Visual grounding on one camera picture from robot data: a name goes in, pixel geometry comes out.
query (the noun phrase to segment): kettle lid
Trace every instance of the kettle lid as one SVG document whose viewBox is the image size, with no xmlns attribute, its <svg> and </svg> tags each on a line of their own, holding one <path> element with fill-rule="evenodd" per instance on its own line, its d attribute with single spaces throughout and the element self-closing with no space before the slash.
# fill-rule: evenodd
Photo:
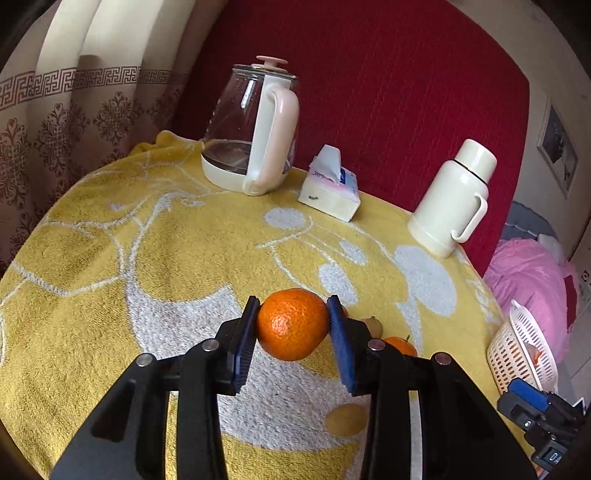
<svg viewBox="0 0 591 480">
<path fill-rule="evenodd" d="M 283 77 L 288 80 L 297 80 L 297 77 L 289 73 L 286 69 L 279 67 L 278 65 L 286 65 L 287 60 L 278 59 L 276 57 L 267 57 L 265 55 L 257 55 L 257 60 L 263 63 L 252 63 L 251 65 L 236 64 L 233 67 L 235 72 L 245 73 L 259 73 L 264 75 L 273 75 L 275 77 Z"/>
</svg>

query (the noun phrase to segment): screw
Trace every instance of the screw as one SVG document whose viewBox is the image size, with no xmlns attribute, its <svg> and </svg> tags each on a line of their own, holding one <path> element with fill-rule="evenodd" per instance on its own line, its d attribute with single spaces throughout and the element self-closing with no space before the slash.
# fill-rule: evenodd
<svg viewBox="0 0 591 480">
<path fill-rule="evenodd" d="M 386 344 L 379 338 L 372 338 L 368 342 L 368 348 L 374 352 L 379 352 L 380 350 L 384 350 L 384 348 L 386 348 Z"/>
<path fill-rule="evenodd" d="M 220 346 L 220 342 L 218 342 L 215 338 L 210 338 L 209 340 L 205 340 L 201 347 L 203 348 L 203 350 L 205 350 L 206 352 L 213 352 L 214 350 L 217 350 Z"/>
<path fill-rule="evenodd" d="M 152 363 L 152 355 L 149 353 L 142 353 L 135 359 L 135 363 L 137 363 L 140 367 L 146 367 Z"/>
<path fill-rule="evenodd" d="M 449 365 L 450 363 L 452 363 L 452 357 L 450 357 L 445 352 L 439 352 L 435 354 L 435 361 L 439 365 Z"/>
</svg>

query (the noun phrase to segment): white kettle base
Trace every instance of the white kettle base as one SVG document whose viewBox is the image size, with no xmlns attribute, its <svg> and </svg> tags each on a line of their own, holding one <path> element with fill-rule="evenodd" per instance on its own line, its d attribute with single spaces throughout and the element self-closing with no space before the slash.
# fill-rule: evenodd
<svg viewBox="0 0 591 480">
<path fill-rule="evenodd" d="M 217 185 L 221 189 L 231 190 L 232 192 L 246 193 L 250 196 L 263 195 L 264 193 L 269 191 L 266 190 L 264 192 L 258 193 L 245 188 L 246 175 L 243 175 L 241 173 L 235 173 L 232 171 L 227 171 L 223 168 L 216 167 L 215 165 L 209 163 L 205 158 L 203 158 L 203 155 L 201 155 L 201 165 L 203 167 L 203 174 L 205 175 L 205 178 L 207 178 L 211 183 Z M 281 175 L 279 181 L 276 185 L 274 185 L 271 188 L 271 190 L 275 190 L 279 185 L 281 185 L 283 180 L 285 180 L 285 177 L 287 177 L 287 172 Z"/>
</svg>

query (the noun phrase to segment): glass kettle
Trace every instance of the glass kettle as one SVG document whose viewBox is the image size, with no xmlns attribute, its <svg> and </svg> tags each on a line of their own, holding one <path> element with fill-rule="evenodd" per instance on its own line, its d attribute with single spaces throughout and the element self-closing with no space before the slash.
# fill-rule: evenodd
<svg viewBox="0 0 591 480">
<path fill-rule="evenodd" d="M 209 122 L 202 151 L 203 172 L 215 185 L 262 195 L 285 179 L 294 158 L 300 104 L 297 78 L 278 64 L 234 65 Z"/>
</svg>

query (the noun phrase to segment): plastic basket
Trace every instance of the plastic basket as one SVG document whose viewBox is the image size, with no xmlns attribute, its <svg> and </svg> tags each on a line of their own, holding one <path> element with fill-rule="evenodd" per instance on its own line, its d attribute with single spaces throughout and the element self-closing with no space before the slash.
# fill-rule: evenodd
<svg viewBox="0 0 591 480">
<path fill-rule="evenodd" d="M 538 390 L 555 391 L 556 362 L 537 322 L 528 309 L 512 301 L 509 319 L 488 347 L 486 357 L 501 393 L 514 378 L 522 378 Z M 524 342 L 534 345 L 541 355 L 533 364 Z"/>
</svg>

